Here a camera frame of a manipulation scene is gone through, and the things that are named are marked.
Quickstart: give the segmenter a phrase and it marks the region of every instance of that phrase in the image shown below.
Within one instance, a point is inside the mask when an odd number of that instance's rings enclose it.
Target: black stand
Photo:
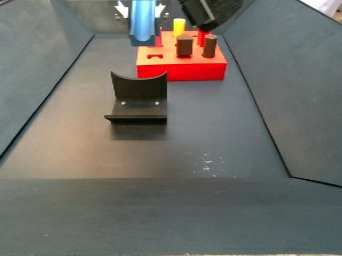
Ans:
[[[146,79],[131,79],[111,72],[115,91],[111,122],[167,121],[167,72]]]

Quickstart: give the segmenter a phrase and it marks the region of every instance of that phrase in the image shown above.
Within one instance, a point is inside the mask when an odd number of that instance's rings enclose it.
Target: red base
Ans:
[[[176,39],[172,31],[163,31],[163,47],[142,46],[138,50],[136,70],[139,78],[158,76],[167,71],[168,81],[223,80],[227,61],[216,46],[214,58],[202,56],[203,47],[196,44],[196,31],[187,31],[194,36],[192,55],[178,58]]]

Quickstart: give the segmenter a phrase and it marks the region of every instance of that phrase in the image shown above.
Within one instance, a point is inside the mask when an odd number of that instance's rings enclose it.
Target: hole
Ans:
[[[147,59],[152,59],[152,58],[159,58],[159,59],[163,59],[164,55],[163,54],[148,54],[147,55]]]

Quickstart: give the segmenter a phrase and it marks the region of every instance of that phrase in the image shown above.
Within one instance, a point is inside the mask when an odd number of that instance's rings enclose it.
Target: yellow peg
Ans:
[[[174,19],[174,37],[180,36],[186,31],[186,20]]]

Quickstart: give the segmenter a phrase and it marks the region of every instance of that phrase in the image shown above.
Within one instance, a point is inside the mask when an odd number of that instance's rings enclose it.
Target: white part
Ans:
[[[118,1],[118,6],[115,6],[116,10],[123,15],[123,18],[128,18],[128,7],[126,7],[122,1]]]
[[[156,18],[160,18],[164,8],[166,8],[166,5],[162,5],[162,3],[155,7],[155,17]]]

